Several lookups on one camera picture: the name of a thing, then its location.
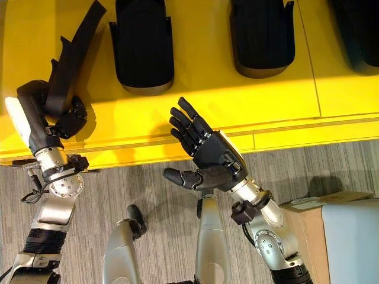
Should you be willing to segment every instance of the wire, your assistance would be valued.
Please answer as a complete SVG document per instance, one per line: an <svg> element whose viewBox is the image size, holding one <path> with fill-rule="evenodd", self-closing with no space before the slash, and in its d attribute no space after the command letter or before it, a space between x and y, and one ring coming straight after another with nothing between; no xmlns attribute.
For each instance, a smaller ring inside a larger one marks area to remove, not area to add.
<svg viewBox="0 0 379 284"><path fill-rule="evenodd" d="M11 270L12 270L12 266L6 272L4 272L4 274L2 276L0 276L0 282L4 280L4 278L8 275L8 273Z"/></svg>
<svg viewBox="0 0 379 284"><path fill-rule="evenodd" d="M246 228L246 223L242 224L242 230L243 230L245 237L248 239L248 241L255 247L255 243L254 243L251 235L249 234L248 228Z"/></svg>
<svg viewBox="0 0 379 284"><path fill-rule="evenodd" d="M46 182L41 189L32 189L32 192L26 194L26 196L24 196L23 198L21 198L21 202L22 203L26 203L26 204L35 204L37 203L42 195L44 193L48 193L49 191L48 190L45 190L46 187L50 184L52 184L53 182L57 182L58 180L61 180L61 179L64 179L64 178L68 178L69 176L74 176L74 175L77 175L78 173L77 172L73 172L73 173L70 173L68 175L64 175L64 176L60 176L59 178L56 178L56 179L53 179L53 180L50 180L49 182Z"/></svg>

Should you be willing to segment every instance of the yellow table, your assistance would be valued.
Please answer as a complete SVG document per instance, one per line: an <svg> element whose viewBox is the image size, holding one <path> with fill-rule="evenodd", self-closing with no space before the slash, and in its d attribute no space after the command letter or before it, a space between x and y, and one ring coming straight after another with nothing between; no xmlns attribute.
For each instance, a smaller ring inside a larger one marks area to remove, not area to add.
<svg viewBox="0 0 379 284"><path fill-rule="evenodd" d="M33 79L49 78L60 36L71 39L91 0L0 2L0 163L30 157L4 107L4 97ZM108 22L91 43L76 91L88 106L85 128L65 142L91 168L186 159L169 135L169 110L180 96L242 152L379 137L379 76L360 76L344 57L327 0L298 0L296 58L282 74L249 79L233 65L230 0L167 0L172 18L175 83L159 96L125 91L115 75Z"/></svg>

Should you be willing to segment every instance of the gray carpet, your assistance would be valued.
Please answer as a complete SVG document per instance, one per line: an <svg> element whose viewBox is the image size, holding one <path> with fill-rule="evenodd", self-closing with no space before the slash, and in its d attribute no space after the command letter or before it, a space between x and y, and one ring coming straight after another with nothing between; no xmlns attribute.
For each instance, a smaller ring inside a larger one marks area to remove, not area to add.
<svg viewBox="0 0 379 284"><path fill-rule="evenodd" d="M337 191L379 193L379 140L244 155L251 175L279 203ZM190 169L190 162L149 164L85 173L85 190L63 248L62 283L101 283L107 238L129 204L146 216L148 231L135 243L143 282L193 279L198 195L162 178L165 167ZM0 167L0 270L22 249L38 205L19 200L32 188L26 172ZM272 283L269 271L230 219L231 200L217 193L232 258L233 283Z"/></svg>

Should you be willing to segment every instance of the robotic thumb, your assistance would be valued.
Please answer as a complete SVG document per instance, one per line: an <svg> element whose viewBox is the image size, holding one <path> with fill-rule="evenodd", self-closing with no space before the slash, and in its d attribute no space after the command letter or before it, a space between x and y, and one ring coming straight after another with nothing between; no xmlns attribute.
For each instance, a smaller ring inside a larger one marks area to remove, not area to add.
<svg viewBox="0 0 379 284"><path fill-rule="evenodd" d="M163 171L163 176L170 182L191 190L196 190L197 186L203 182L203 177L200 173L190 170L181 172L169 167Z"/></svg>

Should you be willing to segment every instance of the silver robotic arm segment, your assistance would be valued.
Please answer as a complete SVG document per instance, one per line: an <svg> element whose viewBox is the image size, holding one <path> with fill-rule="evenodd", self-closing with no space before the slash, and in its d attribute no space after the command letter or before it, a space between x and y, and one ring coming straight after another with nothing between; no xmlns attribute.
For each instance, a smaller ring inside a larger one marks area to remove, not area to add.
<svg viewBox="0 0 379 284"><path fill-rule="evenodd" d="M104 256L103 284L141 284L133 232L128 220L122 220L113 230Z"/></svg>
<svg viewBox="0 0 379 284"><path fill-rule="evenodd" d="M229 190L235 201L232 218L262 256L275 283L311 284L295 235L269 192L248 177Z"/></svg>
<svg viewBox="0 0 379 284"><path fill-rule="evenodd" d="M230 284L232 273L226 236L213 194L201 201L195 278L201 284Z"/></svg>
<svg viewBox="0 0 379 284"><path fill-rule="evenodd" d="M82 178L73 170L63 149L36 153L50 195L41 203L31 223L23 251L19 252L5 283L60 283L57 268L70 227L75 200L83 190Z"/></svg>

